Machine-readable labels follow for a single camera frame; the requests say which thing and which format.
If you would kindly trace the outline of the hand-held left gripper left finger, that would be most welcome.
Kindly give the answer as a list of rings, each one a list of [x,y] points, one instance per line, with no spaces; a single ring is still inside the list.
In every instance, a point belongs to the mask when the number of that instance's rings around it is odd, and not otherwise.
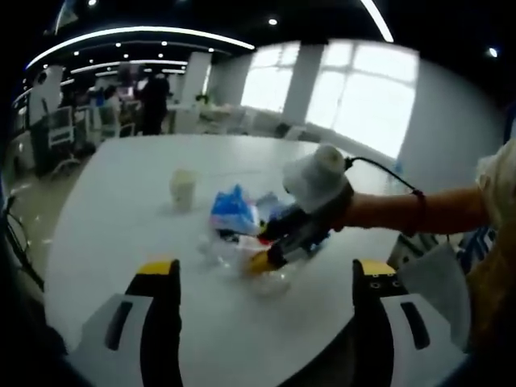
[[[180,307],[179,261],[145,264],[83,324],[66,359],[91,386],[181,386]]]

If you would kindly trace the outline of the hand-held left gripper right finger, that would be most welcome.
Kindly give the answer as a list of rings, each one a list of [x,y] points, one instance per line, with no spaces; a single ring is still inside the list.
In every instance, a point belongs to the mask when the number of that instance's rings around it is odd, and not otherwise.
[[[450,323],[384,262],[352,263],[354,386],[439,386],[466,359]]]

